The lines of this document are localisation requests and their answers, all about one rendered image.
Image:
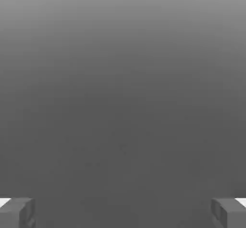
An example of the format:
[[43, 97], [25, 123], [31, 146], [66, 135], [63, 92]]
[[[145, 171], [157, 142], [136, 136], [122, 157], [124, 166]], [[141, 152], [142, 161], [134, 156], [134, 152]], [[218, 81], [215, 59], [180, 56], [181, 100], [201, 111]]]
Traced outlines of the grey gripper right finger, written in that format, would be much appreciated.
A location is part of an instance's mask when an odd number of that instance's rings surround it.
[[246, 228], [246, 198], [213, 198], [210, 211], [215, 228]]

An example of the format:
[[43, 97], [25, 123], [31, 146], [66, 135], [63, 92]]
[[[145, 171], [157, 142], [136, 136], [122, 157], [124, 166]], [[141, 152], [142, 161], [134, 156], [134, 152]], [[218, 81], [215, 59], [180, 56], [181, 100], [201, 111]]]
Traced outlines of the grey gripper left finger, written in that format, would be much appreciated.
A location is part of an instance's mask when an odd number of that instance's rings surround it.
[[0, 228], [36, 228], [35, 199], [0, 197]]

